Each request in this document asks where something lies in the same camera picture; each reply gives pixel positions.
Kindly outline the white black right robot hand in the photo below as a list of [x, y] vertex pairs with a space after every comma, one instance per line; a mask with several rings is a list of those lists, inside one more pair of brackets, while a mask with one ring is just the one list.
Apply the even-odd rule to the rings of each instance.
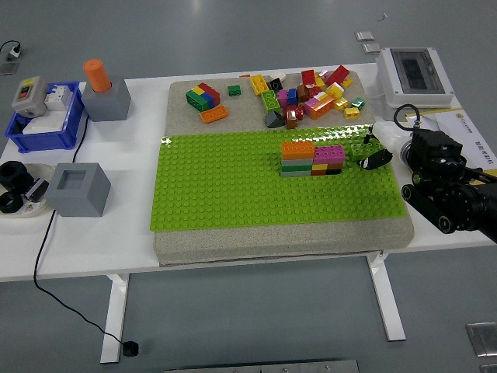
[[410, 131], [403, 130], [393, 122], [379, 121], [368, 128], [363, 143], [369, 144], [372, 138], [377, 139], [383, 148], [358, 161], [357, 164], [362, 169], [378, 169], [387, 165], [394, 157], [408, 165], [408, 153], [412, 143]]

